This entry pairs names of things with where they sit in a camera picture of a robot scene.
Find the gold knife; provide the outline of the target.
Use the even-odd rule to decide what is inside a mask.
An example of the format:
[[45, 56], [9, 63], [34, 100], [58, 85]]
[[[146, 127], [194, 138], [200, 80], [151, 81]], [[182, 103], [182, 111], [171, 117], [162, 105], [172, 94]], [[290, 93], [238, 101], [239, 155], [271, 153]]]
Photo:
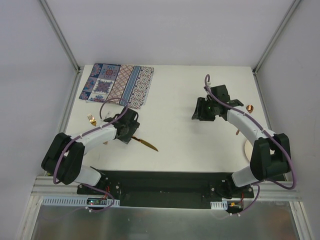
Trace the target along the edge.
[[145, 140], [143, 140], [143, 139], [141, 139], [141, 138], [137, 138], [137, 137], [135, 137], [135, 136], [132, 136], [131, 138], [132, 138], [133, 140], [136, 140], [136, 141], [138, 141], [139, 143], [147, 146], [148, 148], [153, 149], [153, 150], [156, 151], [156, 152], [159, 151], [154, 145], [150, 144], [149, 142], [147, 142], [147, 141], [145, 141]]

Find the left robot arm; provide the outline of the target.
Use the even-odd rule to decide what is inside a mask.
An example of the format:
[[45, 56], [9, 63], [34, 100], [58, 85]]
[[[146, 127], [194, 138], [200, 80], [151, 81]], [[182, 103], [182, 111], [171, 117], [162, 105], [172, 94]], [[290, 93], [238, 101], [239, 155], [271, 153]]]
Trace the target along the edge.
[[55, 177], [56, 184], [85, 184], [94, 194], [102, 194], [106, 188], [102, 174], [83, 165], [83, 158], [105, 142], [119, 140], [128, 144], [140, 126], [138, 118], [135, 110], [124, 108], [120, 114], [104, 119], [99, 126], [78, 136], [63, 132], [57, 134], [42, 160], [41, 168]]

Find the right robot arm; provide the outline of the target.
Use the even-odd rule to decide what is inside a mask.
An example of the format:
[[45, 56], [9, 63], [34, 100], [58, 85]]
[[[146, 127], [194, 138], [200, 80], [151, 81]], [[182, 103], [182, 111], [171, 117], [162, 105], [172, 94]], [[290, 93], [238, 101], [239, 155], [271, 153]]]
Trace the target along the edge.
[[292, 170], [290, 165], [290, 141], [284, 133], [277, 134], [251, 116], [238, 99], [231, 100], [225, 85], [206, 89], [206, 97], [198, 97], [192, 115], [193, 120], [213, 122], [216, 117], [234, 125], [252, 145], [249, 165], [230, 173], [216, 187], [216, 193], [231, 199], [242, 193], [243, 188]]

